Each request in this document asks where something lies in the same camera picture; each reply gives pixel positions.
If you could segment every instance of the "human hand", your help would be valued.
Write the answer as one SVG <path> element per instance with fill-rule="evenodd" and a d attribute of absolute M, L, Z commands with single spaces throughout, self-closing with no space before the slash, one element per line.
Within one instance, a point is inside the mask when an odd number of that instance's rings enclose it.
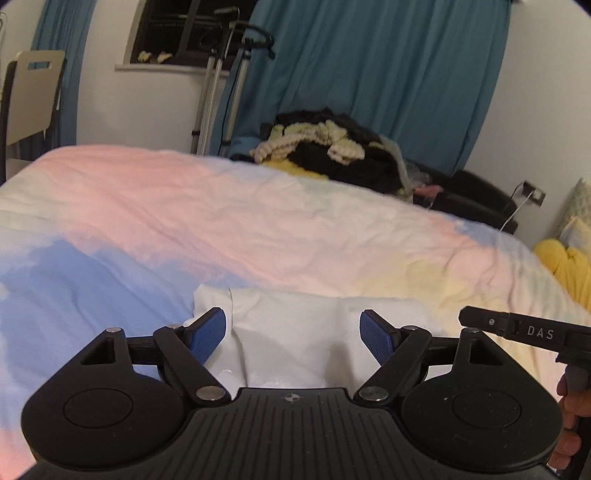
<path fill-rule="evenodd" d="M 579 417 L 591 417 L 591 390 L 567 394 L 566 377 L 563 375 L 556 393 L 562 397 L 559 405 L 563 431 L 548 464 L 557 470 L 563 470 L 581 448 L 581 438 L 574 430 Z"/>

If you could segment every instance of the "power outlet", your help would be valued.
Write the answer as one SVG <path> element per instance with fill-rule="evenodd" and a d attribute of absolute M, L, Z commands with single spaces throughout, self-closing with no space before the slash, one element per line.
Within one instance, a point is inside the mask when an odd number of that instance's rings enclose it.
<path fill-rule="evenodd" d="M 540 190 L 533 183 L 530 183 L 527 180 L 525 182 L 523 182 L 523 188 L 521 189 L 521 194 L 524 197 L 531 195 L 530 202 L 535 203 L 538 207 L 542 206 L 542 202 L 546 198 L 546 193 L 543 190 Z"/>

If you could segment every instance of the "black chair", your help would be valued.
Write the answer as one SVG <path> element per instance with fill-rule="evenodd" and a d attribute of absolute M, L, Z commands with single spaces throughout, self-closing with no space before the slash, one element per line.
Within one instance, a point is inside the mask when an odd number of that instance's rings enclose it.
<path fill-rule="evenodd" d="M 511 215 L 517 209 L 515 202 L 505 192 L 466 170 L 447 176 L 437 170 L 416 164 L 428 173 L 433 184 L 444 191 L 434 199 L 415 196 L 414 203 L 439 212 L 451 213 L 466 220 L 481 222 L 504 232 L 515 233 L 518 223 Z"/>

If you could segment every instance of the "metal rivet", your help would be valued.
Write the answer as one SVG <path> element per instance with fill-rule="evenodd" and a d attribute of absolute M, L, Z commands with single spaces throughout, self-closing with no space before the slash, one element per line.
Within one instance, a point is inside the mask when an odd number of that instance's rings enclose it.
<path fill-rule="evenodd" d="M 382 387 L 363 387 L 359 390 L 359 396 L 366 401 L 384 401 L 388 398 L 388 390 Z"/>
<path fill-rule="evenodd" d="M 205 401 L 221 400 L 224 395 L 226 395 L 226 391 L 215 385 L 208 385 L 207 387 L 201 387 L 197 390 L 197 398 Z"/>

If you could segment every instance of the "clothes pile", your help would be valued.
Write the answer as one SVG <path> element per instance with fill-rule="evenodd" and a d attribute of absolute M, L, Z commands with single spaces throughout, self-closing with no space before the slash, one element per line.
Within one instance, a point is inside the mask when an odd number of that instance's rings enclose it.
<path fill-rule="evenodd" d="M 256 163 L 412 198 L 398 145 L 343 113 L 281 113 L 275 124 L 261 126 L 261 139 L 250 152 Z"/>

